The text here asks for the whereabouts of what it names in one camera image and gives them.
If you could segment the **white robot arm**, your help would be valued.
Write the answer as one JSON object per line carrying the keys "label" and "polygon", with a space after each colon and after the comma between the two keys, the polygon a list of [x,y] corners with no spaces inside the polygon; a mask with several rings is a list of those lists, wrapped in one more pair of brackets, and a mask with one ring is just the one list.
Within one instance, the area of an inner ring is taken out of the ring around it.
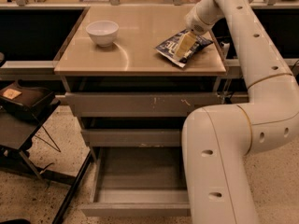
{"label": "white robot arm", "polygon": [[297,136],[299,87],[250,6],[252,0],[202,0],[186,26],[201,34],[226,19],[248,90],[243,104],[194,110],[182,129],[192,224],[259,224],[243,167],[248,153]]}

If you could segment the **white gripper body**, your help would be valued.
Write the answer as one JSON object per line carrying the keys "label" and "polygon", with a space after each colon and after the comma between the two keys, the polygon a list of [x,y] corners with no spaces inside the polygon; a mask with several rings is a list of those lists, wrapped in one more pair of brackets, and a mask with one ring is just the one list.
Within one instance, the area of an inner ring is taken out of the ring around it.
{"label": "white gripper body", "polygon": [[203,35],[210,29],[210,26],[198,17],[194,8],[185,16],[185,25],[186,29],[195,35]]}

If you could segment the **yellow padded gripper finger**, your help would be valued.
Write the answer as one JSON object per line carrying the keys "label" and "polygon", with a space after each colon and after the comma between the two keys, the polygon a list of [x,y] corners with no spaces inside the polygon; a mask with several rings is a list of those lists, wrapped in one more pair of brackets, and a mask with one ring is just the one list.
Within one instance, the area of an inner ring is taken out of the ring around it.
{"label": "yellow padded gripper finger", "polygon": [[182,35],[178,41],[178,45],[174,52],[174,59],[180,60],[184,57],[185,53],[189,51],[196,42],[196,35],[193,32],[187,32]]}

